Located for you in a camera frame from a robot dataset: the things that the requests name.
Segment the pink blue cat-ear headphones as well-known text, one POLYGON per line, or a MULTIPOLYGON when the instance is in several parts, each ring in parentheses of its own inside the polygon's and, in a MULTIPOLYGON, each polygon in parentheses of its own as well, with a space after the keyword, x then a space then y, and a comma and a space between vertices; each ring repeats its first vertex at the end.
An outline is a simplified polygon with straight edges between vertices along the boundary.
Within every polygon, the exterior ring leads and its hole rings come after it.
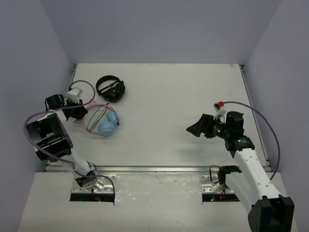
POLYGON ((82 119, 74 120, 74 123, 83 125, 83 127, 92 134, 97 134, 103 137, 114 135, 117 127, 120 126, 120 116, 112 108, 109 103, 91 102, 86 109, 88 112, 95 109, 93 115, 86 120, 85 116, 82 119))

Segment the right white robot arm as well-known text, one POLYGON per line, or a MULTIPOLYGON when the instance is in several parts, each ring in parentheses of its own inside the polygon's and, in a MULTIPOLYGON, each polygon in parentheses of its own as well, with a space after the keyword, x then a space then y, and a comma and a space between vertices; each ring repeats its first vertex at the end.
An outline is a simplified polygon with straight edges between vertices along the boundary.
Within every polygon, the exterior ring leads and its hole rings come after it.
POLYGON ((203 114, 186 131, 196 137, 219 137, 224 140, 236 166, 219 169, 220 185, 233 190, 248 214, 253 232, 289 232, 292 229, 295 205, 273 185, 260 163, 255 146, 244 134, 244 118, 240 112, 227 112, 225 122, 219 116, 203 114))

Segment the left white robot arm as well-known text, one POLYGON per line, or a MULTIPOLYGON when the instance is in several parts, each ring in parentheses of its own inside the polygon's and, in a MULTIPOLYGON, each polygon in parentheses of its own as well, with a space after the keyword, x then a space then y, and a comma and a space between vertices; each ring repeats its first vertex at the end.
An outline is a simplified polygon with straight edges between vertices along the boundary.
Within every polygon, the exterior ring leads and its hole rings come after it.
POLYGON ((46 114, 27 122, 25 130, 40 160, 67 167, 81 188, 91 188, 97 181, 95 168, 73 151, 73 143, 63 122, 81 119, 88 112, 79 98, 56 94, 45 99, 46 114))

